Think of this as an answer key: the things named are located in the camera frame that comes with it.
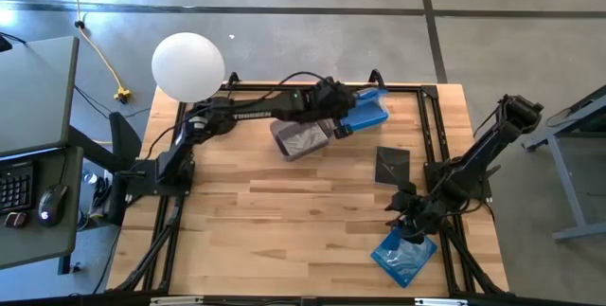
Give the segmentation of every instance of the black keyboard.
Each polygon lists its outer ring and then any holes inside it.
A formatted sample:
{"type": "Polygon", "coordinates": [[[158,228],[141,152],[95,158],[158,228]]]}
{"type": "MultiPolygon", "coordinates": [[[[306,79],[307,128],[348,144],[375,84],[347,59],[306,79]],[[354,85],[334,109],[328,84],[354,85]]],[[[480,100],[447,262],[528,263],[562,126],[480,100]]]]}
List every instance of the black keyboard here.
{"type": "Polygon", "coordinates": [[[31,162],[0,168],[0,215],[30,209],[34,203],[31,162]]]}

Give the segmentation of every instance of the gray floor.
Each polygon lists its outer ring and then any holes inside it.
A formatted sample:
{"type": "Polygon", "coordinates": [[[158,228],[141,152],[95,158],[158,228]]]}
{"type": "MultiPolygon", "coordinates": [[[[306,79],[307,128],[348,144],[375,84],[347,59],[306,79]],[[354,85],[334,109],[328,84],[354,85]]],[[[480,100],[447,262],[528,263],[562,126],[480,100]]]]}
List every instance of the gray floor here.
{"type": "MultiPolygon", "coordinates": [[[[74,0],[5,0],[10,3],[74,0]]],[[[279,7],[422,9],[421,0],[81,0],[88,3],[169,7],[279,7]]],[[[604,11],[604,0],[433,0],[435,9],[604,11]]],[[[75,34],[73,11],[0,9],[0,30],[29,41],[75,34]]],[[[313,70],[343,81],[363,81],[379,68],[388,81],[436,82],[423,16],[87,12],[93,39],[134,91],[132,106],[111,96],[115,83],[97,55],[80,46],[77,84],[124,114],[149,107],[154,89],[151,55],[178,31],[203,34],[245,80],[276,80],[313,70]]],[[[604,84],[606,19],[437,18],[449,82],[464,85],[472,124],[495,102],[521,94],[550,116],[604,84]]],[[[142,135],[147,114],[130,120],[142,135]]],[[[107,121],[75,97],[72,124],[107,140],[107,121]]],[[[497,231],[511,291],[606,304],[606,235],[555,244],[551,233],[574,224],[551,154],[525,153],[519,143],[496,160],[490,182],[497,231]]],[[[82,192],[82,199],[90,191],[82,192]]],[[[88,294],[94,289],[115,231],[79,234],[75,261],[84,272],[55,276],[56,261],[0,271],[0,299],[88,294]]]]}

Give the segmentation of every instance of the clear plastic bag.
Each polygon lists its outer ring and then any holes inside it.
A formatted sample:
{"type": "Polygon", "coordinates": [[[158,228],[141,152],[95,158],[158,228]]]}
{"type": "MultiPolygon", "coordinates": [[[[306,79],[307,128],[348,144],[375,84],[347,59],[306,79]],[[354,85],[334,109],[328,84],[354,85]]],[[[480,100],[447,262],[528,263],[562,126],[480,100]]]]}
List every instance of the clear plastic bag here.
{"type": "Polygon", "coordinates": [[[402,239],[400,234],[401,230],[394,228],[370,257],[405,288],[434,255],[437,246],[428,238],[422,244],[413,244],[402,239]]]}

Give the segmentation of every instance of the computer mouse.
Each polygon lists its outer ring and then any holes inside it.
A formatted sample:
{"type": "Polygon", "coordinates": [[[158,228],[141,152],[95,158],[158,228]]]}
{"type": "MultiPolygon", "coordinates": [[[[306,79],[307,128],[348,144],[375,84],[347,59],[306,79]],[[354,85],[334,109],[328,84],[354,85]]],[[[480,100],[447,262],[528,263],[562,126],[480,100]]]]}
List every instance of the computer mouse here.
{"type": "Polygon", "coordinates": [[[43,193],[38,205],[38,221],[44,226],[57,225],[63,217],[63,205],[67,195],[67,186],[50,186],[43,193]]]}

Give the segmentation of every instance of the wooden tabletop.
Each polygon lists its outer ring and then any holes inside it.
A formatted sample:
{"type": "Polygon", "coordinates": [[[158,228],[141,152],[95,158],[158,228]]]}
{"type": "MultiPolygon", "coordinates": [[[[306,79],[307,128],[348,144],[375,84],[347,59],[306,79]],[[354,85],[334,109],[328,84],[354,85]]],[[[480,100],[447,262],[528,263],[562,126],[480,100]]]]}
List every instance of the wooden tabletop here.
{"type": "MultiPolygon", "coordinates": [[[[472,144],[463,88],[438,85],[452,156],[472,144]]],[[[253,99],[259,92],[234,92],[253,99]]],[[[426,161],[416,95],[390,93],[389,120],[378,128],[286,162],[271,137],[271,119],[240,122],[227,135],[195,147],[196,176],[186,199],[170,293],[174,295],[445,297],[446,280],[438,251],[408,288],[401,288],[371,258],[385,238],[383,211],[394,189],[373,184],[377,146],[410,151],[410,177],[425,193],[426,161]]],[[[178,103],[157,90],[142,153],[174,123],[178,103]]],[[[428,113],[433,139],[432,109],[428,113]]],[[[166,150],[170,135],[152,158],[166,150]]],[[[437,158],[439,150],[435,148],[437,158]]],[[[148,249],[159,198],[144,197],[126,213],[108,288],[117,286],[148,249]]],[[[507,280],[494,224],[484,208],[463,217],[468,247],[494,282],[507,280]]],[[[156,276],[164,262],[160,255],[156,276]]],[[[460,260],[454,255],[460,278],[460,260]]]]}

